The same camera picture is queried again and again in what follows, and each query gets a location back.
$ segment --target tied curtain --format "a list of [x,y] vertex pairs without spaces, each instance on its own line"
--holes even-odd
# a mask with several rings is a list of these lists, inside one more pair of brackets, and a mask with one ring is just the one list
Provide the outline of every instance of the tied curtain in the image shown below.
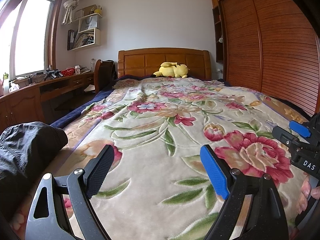
[[62,24],[70,24],[72,22],[72,10],[78,6],[79,0],[68,0],[63,6],[66,9]]

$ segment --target finger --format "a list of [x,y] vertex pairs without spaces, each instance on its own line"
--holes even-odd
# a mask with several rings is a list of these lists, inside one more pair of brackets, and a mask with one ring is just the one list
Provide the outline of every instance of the finger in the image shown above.
[[300,208],[299,202],[297,202],[297,204],[296,204],[296,209],[297,209],[298,214],[301,214],[302,210]]
[[320,187],[313,188],[311,190],[311,196],[315,199],[319,199],[320,198]]
[[302,211],[305,211],[306,208],[307,208],[308,201],[307,201],[306,197],[303,194],[300,194],[300,196],[299,196],[298,205],[299,205],[299,208],[300,208],[300,210],[298,210],[298,211],[300,211],[300,213]]
[[301,186],[301,192],[304,194],[304,196],[307,198],[311,191],[311,185],[309,183],[309,176],[306,176],[305,180],[303,181],[303,184]]

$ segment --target yellow toy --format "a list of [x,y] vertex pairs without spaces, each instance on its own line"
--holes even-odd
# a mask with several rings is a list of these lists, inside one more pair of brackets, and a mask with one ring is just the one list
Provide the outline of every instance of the yellow toy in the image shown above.
[[185,64],[177,62],[164,62],[161,64],[159,71],[154,72],[152,77],[182,77],[186,78],[188,74],[188,67]]

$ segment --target blue gripper pad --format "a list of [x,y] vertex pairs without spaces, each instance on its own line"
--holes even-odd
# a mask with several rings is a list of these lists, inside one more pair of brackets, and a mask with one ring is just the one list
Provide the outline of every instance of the blue gripper pad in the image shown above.
[[227,199],[230,194],[227,187],[227,178],[206,146],[202,146],[200,149],[200,159],[216,193],[223,199]]
[[304,138],[310,137],[310,135],[311,135],[311,133],[307,127],[303,126],[302,124],[300,124],[296,121],[290,121],[289,128],[292,131],[295,131],[296,133],[300,134]]

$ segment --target wooden headboard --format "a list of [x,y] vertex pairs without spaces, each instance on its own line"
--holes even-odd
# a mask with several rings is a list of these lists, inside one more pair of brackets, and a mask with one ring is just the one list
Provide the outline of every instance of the wooden headboard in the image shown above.
[[211,79],[211,64],[207,50],[183,48],[147,48],[121,50],[118,54],[118,77],[146,76],[159,70],[163,62],[179,62],[188,66],[188,75]]

